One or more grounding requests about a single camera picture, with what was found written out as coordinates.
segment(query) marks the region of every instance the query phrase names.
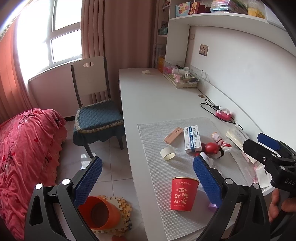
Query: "pink blanket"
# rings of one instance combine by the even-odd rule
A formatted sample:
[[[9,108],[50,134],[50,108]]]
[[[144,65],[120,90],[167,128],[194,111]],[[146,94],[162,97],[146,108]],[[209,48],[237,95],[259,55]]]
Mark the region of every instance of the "pink blanket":
[[[17,240],[35,185],[55,185],[65,123],[54,110],[32,109],[0,125],[0,216]]]

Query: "window pane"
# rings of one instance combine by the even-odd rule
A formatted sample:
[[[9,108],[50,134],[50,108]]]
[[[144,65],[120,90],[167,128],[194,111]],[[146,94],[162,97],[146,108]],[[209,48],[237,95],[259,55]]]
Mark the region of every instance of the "window pane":
[[[81,20],[82,0],[56,0],[55,30]]]
[[[52,40],[54,63],[82,54],[81,30]]]
[[[28,80],[49,65],[45,42],[50,15],[49,0],[30,3],[17,22],[17,52],[24,80]]]

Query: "black cable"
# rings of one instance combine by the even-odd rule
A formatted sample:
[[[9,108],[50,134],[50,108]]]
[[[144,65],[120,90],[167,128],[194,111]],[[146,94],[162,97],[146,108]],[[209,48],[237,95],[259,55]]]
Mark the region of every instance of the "black cable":
[[[206,110],[207,112],[209,112],[210,114],[212,114],[213,116],[215,116],[216,118],[218,118],[219,120],[236,125],[236,123],[235,123],[235,121],[234,121],[234,119],[233,119],[232,117],[231,117],[231,119],[232,119],[233,121],[223,120],[223,119],[221,119],[220,117],[216,116],[214,113],[212,113],[212,112],[210,112],[209,110],[207,110],[206,108],[204,108],[204,107],[202,106],[203,104],[204,104],[204,105],[207,105],[207,106],[209,106],[209,107],[211,107],[211,108],[212,108],[213,110],[215,110],[215,111],[219,110],[220,107],[219,107],[218,105],[216,105],[214,102],[212,102],[211,100],[209,100],[209,99],[205,99],[205,103],[200,103],[200,106],[201,106],[204,110]]]

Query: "finger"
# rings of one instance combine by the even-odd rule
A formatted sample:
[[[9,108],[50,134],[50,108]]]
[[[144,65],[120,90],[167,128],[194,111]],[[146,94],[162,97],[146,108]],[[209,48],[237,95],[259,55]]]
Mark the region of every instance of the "finger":
[[[273,218],[270,216],[269,211],[268,211],[268,218],[269,218],[269,222],[271,223],[273,221]]]
[[[270,216],[273,219],[275,219],[279,215],[279,208],[273,203],[271,203],[269,206],[269,213],[270,213]]]
[[[296,212],[296,197],[288,198],[283,201],[281,208],[284,212],[287,213]]]
[[[279,202],[279,189],[275,189],[271,194],[271,202],[277,204]]]

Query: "desk mat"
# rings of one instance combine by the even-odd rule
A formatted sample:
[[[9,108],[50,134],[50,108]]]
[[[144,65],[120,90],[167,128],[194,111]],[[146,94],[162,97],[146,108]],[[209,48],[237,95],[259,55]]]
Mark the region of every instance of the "desk mat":
[[[180,135],[172,143],[171,146],[175,150],[176,156],[169,161],[164,161],[160,155],[160,151],[169,146],[163,140],[176,127],[184,128],[193,125],[198,125],[202,143],[213,142],[212,133],[219,132],[211,120],[205,117],[138,124],[160,216],[168,241],[188,234],[191,235],[181,240],[196,240],[200,235],[198,230],[204,228],[213,215],[207,209],[210,201],[201,184],[198,186],[191,212],[180,212],[170,209],[172,178],[191,177],[197,179],[197,176],[193,171],[194,156],[186,153],[184,150],[184,135]],[[223,157],[214,160],[214,165],[222,171],[224,178],[230,177],[239,185],[247,185],[243,174],[230,153],[226,153]]]

